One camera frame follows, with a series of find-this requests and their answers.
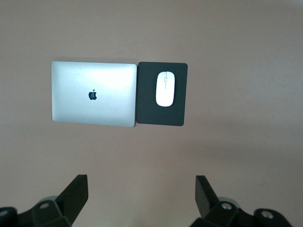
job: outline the black mouse pad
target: black mouse pad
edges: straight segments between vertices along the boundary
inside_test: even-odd
[[[156,102],[157,78],[161,72],[175,76],[175,93],[171,106]],[[187,64],[140,62],[138,64],[136,121],[141,124],[182,126],[184,124]]]

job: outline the black apple logo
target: black apple logo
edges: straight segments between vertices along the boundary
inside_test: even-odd
[[[96,100],[97,99],[96,92],[93,92],[93,91],[89,92],[90,100]]]

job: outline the computer mouse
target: computer mouse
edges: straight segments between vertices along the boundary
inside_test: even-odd
[[[157,78],[156,102],[159,106],[171,106],[174,102],[175,75],[172,72],[161,72]]]

